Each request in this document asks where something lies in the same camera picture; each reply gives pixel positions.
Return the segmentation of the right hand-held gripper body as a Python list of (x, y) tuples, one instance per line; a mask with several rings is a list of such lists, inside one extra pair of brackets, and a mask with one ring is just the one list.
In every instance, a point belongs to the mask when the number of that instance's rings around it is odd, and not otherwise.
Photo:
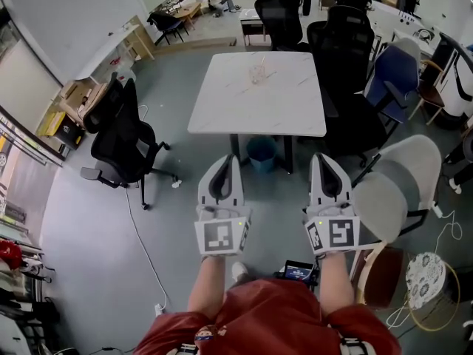
[(360, 218), (348, 202), (329, 206), (308, 206), (304, 227), (314, 254), (357, 249)]

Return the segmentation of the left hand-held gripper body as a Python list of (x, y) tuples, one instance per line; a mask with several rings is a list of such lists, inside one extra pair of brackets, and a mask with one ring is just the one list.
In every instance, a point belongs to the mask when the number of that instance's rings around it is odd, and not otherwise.
[(233, 256), (245, 248), (251, 227), (252, 209), (228, 204), (200, 204), (194, 222), (202, 256)]

